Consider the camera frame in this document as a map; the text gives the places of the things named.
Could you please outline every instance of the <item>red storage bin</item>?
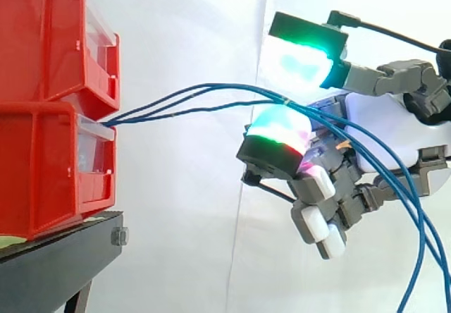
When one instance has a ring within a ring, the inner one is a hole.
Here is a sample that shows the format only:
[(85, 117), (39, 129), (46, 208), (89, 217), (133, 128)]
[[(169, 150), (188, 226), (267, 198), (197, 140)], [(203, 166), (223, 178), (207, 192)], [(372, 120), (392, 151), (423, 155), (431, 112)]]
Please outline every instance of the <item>red storage bin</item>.
[(0, 102), (119, 109), (119, 38), (87, 0), (0, 0)]
[(0, 104), (0, 235), (32, 240), (115, 202), (116, 132), (65, 102)]

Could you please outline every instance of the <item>black metal shelf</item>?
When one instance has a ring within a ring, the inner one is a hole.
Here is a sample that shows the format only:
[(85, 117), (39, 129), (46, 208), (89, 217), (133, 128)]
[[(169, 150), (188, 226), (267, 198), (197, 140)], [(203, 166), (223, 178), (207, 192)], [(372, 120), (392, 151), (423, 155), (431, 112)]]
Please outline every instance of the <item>black metal shelf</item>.
[(91, 280), (122, 252), (114, 237), (122, 227), (122, 212), (105, 211), (68, 231), (0, 250), (0, 312), (50, 313), (67, 301), (67, 312), (84, 312)]

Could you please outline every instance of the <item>white wall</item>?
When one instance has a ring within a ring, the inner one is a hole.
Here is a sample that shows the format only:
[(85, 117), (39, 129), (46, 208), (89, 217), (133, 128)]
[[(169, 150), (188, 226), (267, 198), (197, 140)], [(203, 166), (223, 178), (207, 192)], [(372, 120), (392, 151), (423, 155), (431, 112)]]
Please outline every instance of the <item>white wall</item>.
[[(255, 81), (266, 0), (95, 1), (122, 37), (123, 110), (199, 82)], [(272, 3), (316, 22), (340, 9), (431, 44), (451, 36), (449, 0)], [(350, 34), (348, 59), (363, 65), (433, 60), (364, 30)], [(120, 127), (116, 208), (125, 211), (130, 244), (95, 279), (88, 312), (395, 311), (417, 248), (401, 206), (366, 216), (348, 235), (346, 255), (323, 262), (302, 242), (289, 204), (242, 189), (235, 154), (249, 118), (249, 109), (236, 109)], [(424, 202), (448, 248), (449, 192)], [(426, 256), (409, 312), (443, 312), (443, 303), (438, 267)]]

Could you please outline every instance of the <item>blue wire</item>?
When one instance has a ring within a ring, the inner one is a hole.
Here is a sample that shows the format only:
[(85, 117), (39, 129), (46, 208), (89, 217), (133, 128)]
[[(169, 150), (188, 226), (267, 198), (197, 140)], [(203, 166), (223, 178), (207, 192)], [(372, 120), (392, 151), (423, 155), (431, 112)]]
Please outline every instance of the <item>blue wire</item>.
[(184, 110), (184, 111), (178, 111), (170, 114), (164, 114), (161, 116), (155, 116), (155, 117), (146, 117), (146, 118), (131, 118), (131, 119), (123, 119), (121, 121), (108, 121), (105, 124), (111, 124), (114, 123), (114, 125), (121, 125), (121, 124), (137, 124), (137, 123), (146, 123), (148, 121), (160, 121), (162, 119), (168, 119), (173, 118), (177, 116), (183, 116), (185, 114), (189, 113), (198, 113), (198, 112), (214, 112), (214, 111), (220, 111), (223, 109), (229, 109), (231, 107), (236, 106), (254, 106), (254, 105), (265, 105), (265, 104), (276, 104), (271, 99), (265, 99), (265, 100), (253, 100), (250, 102), (234, 102), (229, 104), (224, 104), (220, 106), (213, 106), (213, 107), (197, 107), (194, 109)]
[[(172, 97), (175, 97), (175, 96), (177, 96), (177, 95), (179, 95), (181, 93), (186, 93), (186, 92), (189, 92), (189, 91), (192, 91), (192, 90), (196, 90), (196, 89), (199, 89), (199, 88), (202, 88), (202, 87), (206, 87), (206, 86), (208, 86), (209, 88), (206, 88), (206, 89), (202, 90), (201, 92), (194, 93), (191, 96), (188, 96), (188, 97), (186, 97), (184, 99), (181, 99), (178, 102), (172, 103), (172, 104), (170, 104), (168, 106), (162, 107), (162, 108), (160, 108), (158, 110), (155, 110), (153, 112), (147, 113), (147, 114), (142, 115), (142, 116), (130, 118), (128, 120), (124, 120), (124, 121), (122, 121), (122, 123), (125, 123), (125, 122), (126, 123), (133, 123), (133, 122), (137, 122), (137, 121), (150, 121), (151, 120), (150, 118), (146, 119), (145, 117), (153, 115), (153, 114), (158, 113), (160, 111), (163, 111), (165, 109), (168, 109), (168, 108), (170, 108), (172, 106), (180, 104), (180, 103), (182, 103), (182, 102), (184, 102), (184, 101), (186, 101), (188, 99), (191, 99), (193, 97), (196, 97), (198, 95), (201, 95), (201, 94), (213, 91), (213, 90), (222, 90), (222, 89), (225, 89), (225, 88), (229, 88), (229, 89), (233, 88), (233, 89), (237, 89), (237, 90), (249, 90), (249, 91), (252, 91), (252, 92), (256, 92), (256, 93), (265, 95), (266, 97), (270, 97), (275, 102), (279, 102), (279, 103), (287, 101), (287, 99), (285, 97), (280, 96), (279, 94), (276, 94), (274, 92), (271, 92), (271, 91), (268, 91), (268, 90), (265, 90), (265, 89), (261, 89), (259, 87), (252, 87), (250, 85), (203, 84), (203, 85), (197, 85), (197, 86), (194, 86), (194, 87), (189, 87), (189, 88), (181, 90), (179, 92), (175, 92), (175, 93), (173, 93), (173, 94), (171, 94), (171, 95), (169, 95), (169, 96), (167, 96), (167, 97), (165, 97), (163, 99), (160, 99), (160, 100), (158, 100), (156, 102), (153, 102), (153, 103), (148, 104), (146, 106), (142, 106), (142, 107), (140, 107), (138, 109), (129, 111), (129, 112), (123, 114), (123, 115), (120, 115), (118, 117), (115, 117), (115, 118), (111, 119), (111, 121), (106, 122), (105, 125), (109, 125), (109, 126), (111, 126), (111, 125), (118, 125), (121, 122), (119, 122), (119, 121), (114, 122), (115, 120), (121, 119), (121, 118), (123, 118), (125, 116), (128, 116), (130, 114), (136, 113), (138, 111), (143, 111), (144, 109), (147, 109), (149, 107), (156, 106), (157, 104), (160, 104), (161, 102), (164, 102), (164, 101), (166, 101), (166, 100), (168, 100), (168, 99), (170, 99)], [(434, 238), (437, 240), (438, 249), (440, 250), (441, 262), (442, 263), (444, 262), (443, 265), (441, 265), (441, 266), (442, 266), (442, 268), (444, 270), (445, 283), (449, 283), (450, 275), (449, 275), (449, 272), (445, 271), (445, 270), (447, 270), (447, 262), (446, 262), (446, 256), (445, 256), (445, 253), (444, 253), (443, 245), (441, 244), (441, 241), (440, 241), (440, 237), (438, 236), (435, 228), (433, 227), (433, 225), (430, 222), (430, 220), (428, 219), (428, 217), (426, 216), (426, 218), (424, 218), (425, 216), (424, 216), (423, 211), (421, 210), (421, 204), (419, 202), (419, 196), (418, 196), (418, 194), (416, 192), (416, 188), (414, 186), (413, 180), (410, 177), (410, 174), (409, 174), (409, 172), (407, 170), (407, 167), (400, 161), (399, 158), (397, 158), (396, 154), (393, 151), (391, 151), (391, 149), (389, 147), (387, 147), (383, 142), (381, 142), (377, 137), (373, 136), (370, 132), (368, 132), (367, 130), (359, 127), (356, 124), (353, 124), (353, 123), (351, 123), (349, 121), (346, 121), (345, 119), (341, 119), (341, 118), (336, 117), (334, 115), (329, 115), (329, 114), (324, 113), (324, 112), (322, 112), (320, 110), (317, 110), (317, 109), (309, 108), (308, 106), (300, 106), (300, 105), (298, 105), (296, 103), (293, 103), (293, 102), (288, 103), (288, 106), (292, 107), (293, 109), (296, 109), (297, 111), (301, 111), (304, 114), (310, 113), (310, 114), (306, 114), (306, 115), (309, 116), (310, 118), (313, 118), (313, 119), (319, 121), (320, 123), (323, 123), (327, 128), (329, 128), (329, 130), (331, 132), (335, 133), (337, 136), (343, 137), (343, 138), (348, 138), (349, 140), (351, 140), (354, 143), (354, 145), (353, 145), (354, 148), (368, 162), (370, 162), (370, 164), (373, 165), (373, 167), (377, 170), (377, 172), (379, 172), (379, 174), (381, 176), (383, 176), (387, 180), (387, 182), (392, 187), (392, 189), (397, 193), (397, 196), (402, 200), (403, 205), (406, 207), (409, 215), (414, 220), (414, 223), (416, 224), (417, 228), (419, 228), (419, 230), (420, 230), (420, 240), (421, 240), (420, 250), (419, 250), (419, 258), (417, 259), (416, 267), (415, 267), (414, 273), (412, 274), (412, 279), (409, 282), (409, 287), (406, 290), (406, 293), (404, 294), (403, 300), (402, 300), (402, 302), (400, 304), (399, 312), (401, 312), (403, 310), (405, 304), (407, 303), (408, 297), (410, 296), (410, 293), (413, 290), (416, 278), (418, 277), (419, 268), (421, 267), (421, 263), (422, 263), (422, 259), (423, 259), (422, 256), (424, 255), (424, 236), (425, 236), (423, 220), (426, 220), (426, 223), (428, 224), (429, 228), (431, 229), (431, 232), (432, 232)], [(217, 109), (223, 109), (223, 108), (225, 108), (225, 107), (219, 106), (219, 107), (216, 107), (216, 108), (210, 108), (209, 110), (207, 110), (206, 108), (201, 108), (201, 109), (197, 109), (197, 111), (215, 111)], [(355, 128), (357, 128), (357, 130), (362, 131), (363, 133), (365, 133), (366, 135), (371, 137), (373, 140), (375, 140), (382, 147), (384, 147), (390, 153), (390, 155), (397, 161), (397, 163), (400, 165), (400, 168), (402, 169), (403, 173), (406, 175), (407, 181), (408, 181), (409, 186), (410, 186), (410, 188), (412, 190), (412, 194), (409, 194), (407, 189), (404, 187), (404, 185), (401, 184), (401, 182), (397, 178), (393, 178), (394, 177), (393, 174), (387, 168), (385, 168), (375, 158), (375, 156), (372, 155), (368, 151), (368, 149), (366, 149), (365, 147), (363, 147), (363, 145), (361, 145), (358, 141), (356, 141), (355, 138), (352, 138), (352, 136), (348, 135), (347, 133), (345, 133), (341, 129), (336, 128), (334, 125), (332, 125), (329, 122), (323, 120), (322, 118), (317, 118), (315, 113), (317, 113), (319, 115), (322, 115), (322, 116), (325, 116), (326, 118), (334, 119), (334, 120), (336, 120), (338, 122), (344, 123), (345, 125), (355, 127)], [(408, 198), (412, 201), (414, 206), (419, 211), (419, 221), (418, 221), (418, 223), (416, 222), (416, 220), (414, 218), (414, 215), (413, 215), (413, 212), (412, 212), (412, 209), (410, 209), (409, 205), (407, 204), (407, 201), (405, 200), (403, 193), (408, 196)], [(435, 260), (440, 264), (440, 260), (438, 258), (438, 255), (436, 254), (435, 249), (433, 248), (433, 246), (431, 244), (431, 241), (429, 239), (426, 239), (426, 244), (428, 245), (429, 249), (431, 249)], [(447, 306), (448, 306), (448, 310), (449, 310), (449, 307), (450, 307), (450, 304), (448, 303), (449, 291), (447, 290), (446, 293), (447, 293)]]
[[(250, 106), (250, 105), (255, 105), (255, 104), (273, 104), (273, 103), (274, 103), (274, 101), (271, 101), (271, 100), (253, 101), (253, 102), (236, 102), (236, 103), (231, 103), (231, 104), (226, 104), (226, 105), (221, 105), (221, 106), (216, 106), (216, 107), (211, 107), (211, 108), (188, 109), (185, 111), (170, 113), (170, 114), (166, 114), (166, 115), (162, 115), (162, 116), (147, 117), (147, 118), (137, 117), (136, 119), (119, 121), (119, 122), (117, 122), (117, 125), (124, 124), (124, 123), (132, 124), (132, 123), (144, 123), (147, 121), (158, 121), (161, 119), (173, 118), (175, 116), (182, 116), (182, 115), (194, 113), (194, 112), (219, 111), (219, 110), (227, 109), (229, 107), (234, 107), (234, 106), (248, 106), (248, 105)], [(408, 191), (405, 188), (405, 186), (403, 184), (401, 184), (401, 182), (398, 179), (395, 179), (395, 181), (397, 183), (397, 186), (402, 189), (403, 193), (407, 194)], [(419, 229), (419, 223), (416, 220), (416, 217), (414, 216), (412, 209), (409, 206), (405, 206), (405, 208), (408, 211), (410, 218), (414, 221), (416, 227)], [(430, 226), (430, 229), (431, 229), (431, 232), (432, 232), (434, 238), (437, 240), (438, 234), (437, 234), (436, 230), (434, 229), (434, 227), (432, 226), (430, 219), (426, 215), (425, 215), (425, 220), (428, 223), (428, 225)], [(428, 245), (428, 248), (434, 257), (434, 260), (440, 265), (441, 264), (440, 257), (438, 256), (438, 254), (435, 250), (435, 247), (432, 245), (432, 242), (427, 237), (426, 237), (426, 244)]]

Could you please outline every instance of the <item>wire connector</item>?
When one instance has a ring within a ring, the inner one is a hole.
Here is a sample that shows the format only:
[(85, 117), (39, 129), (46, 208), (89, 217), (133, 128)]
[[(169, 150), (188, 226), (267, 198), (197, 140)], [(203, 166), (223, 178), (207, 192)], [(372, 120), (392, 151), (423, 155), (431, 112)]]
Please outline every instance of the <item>wire connector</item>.
[(359, 27), (361, 25), (360, 18), (337, 10), (332, 10), (330, 12), (327, 23), (329, 25), (338, 27), (342, 26)]

